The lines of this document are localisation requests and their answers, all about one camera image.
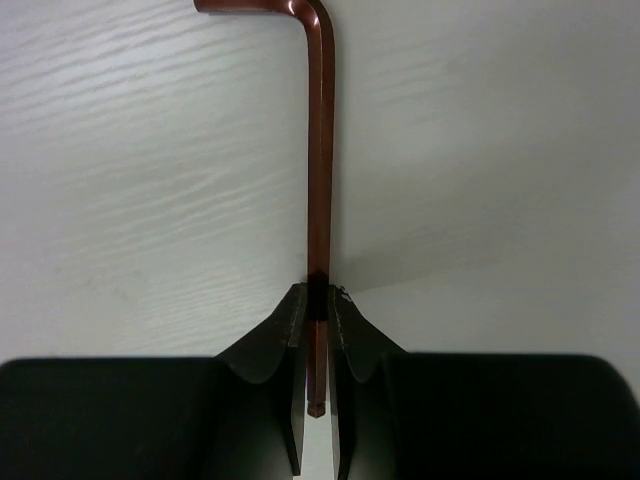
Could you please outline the long brown hex key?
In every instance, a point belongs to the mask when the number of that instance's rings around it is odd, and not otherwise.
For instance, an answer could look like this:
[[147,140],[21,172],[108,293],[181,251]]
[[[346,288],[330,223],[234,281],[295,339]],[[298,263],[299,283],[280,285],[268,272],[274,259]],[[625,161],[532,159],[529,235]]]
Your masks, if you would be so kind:
[[307,413],[326,413],[327,295],[330,283],[334,159],[335,38],[320,1],[196,1],[200,13],[288,15],[305,31],[308,53],[307,306],[309,353]]

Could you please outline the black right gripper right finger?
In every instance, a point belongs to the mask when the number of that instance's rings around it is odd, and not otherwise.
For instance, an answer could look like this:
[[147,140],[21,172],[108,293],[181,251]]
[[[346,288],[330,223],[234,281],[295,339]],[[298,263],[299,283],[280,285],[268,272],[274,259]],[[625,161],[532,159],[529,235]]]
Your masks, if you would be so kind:
[[339,479],[635,479],[639,406],[589,355],[408,352],[328,292]]

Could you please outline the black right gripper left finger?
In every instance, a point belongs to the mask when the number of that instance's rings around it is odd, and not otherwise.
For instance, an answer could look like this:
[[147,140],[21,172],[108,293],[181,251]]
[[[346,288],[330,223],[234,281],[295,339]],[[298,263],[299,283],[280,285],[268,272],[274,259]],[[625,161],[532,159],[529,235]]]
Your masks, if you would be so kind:
[[5,479],[291,479],[304,436],[306,287],[223,352],[1,367]]

